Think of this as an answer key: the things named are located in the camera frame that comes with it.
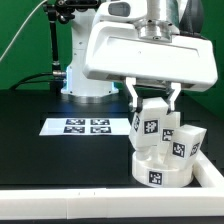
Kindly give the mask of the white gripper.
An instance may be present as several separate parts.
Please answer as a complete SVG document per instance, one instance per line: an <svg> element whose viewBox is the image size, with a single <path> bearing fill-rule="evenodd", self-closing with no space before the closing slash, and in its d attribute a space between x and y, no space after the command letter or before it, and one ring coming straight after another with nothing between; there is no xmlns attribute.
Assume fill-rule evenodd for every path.
<svg viewBox="0 0 224 224"><path fill-rule="evenodd" d="M169 111L184 90L203 92L214 85L214 55L208 40L175 35L170 43L143 40L131 24L99 22L91 31L83 73L89 79L121 82L131 112L140 113L143 100L134 88L167 83Z"/></svg>

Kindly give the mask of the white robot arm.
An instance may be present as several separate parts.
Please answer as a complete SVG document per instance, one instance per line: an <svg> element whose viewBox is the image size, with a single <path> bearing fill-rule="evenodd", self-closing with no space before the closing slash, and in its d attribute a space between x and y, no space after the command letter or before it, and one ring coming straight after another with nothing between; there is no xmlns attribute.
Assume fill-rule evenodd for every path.
<svg viewBox="0 0 224 224"><path fill-rule="evenodd" d="M64 94L99 101L124 85L132 110L137 86L164 89L173 106L182 90L217 81L212 43L200 35L200 0L83 0L72 9L72 61Z"/></svg>

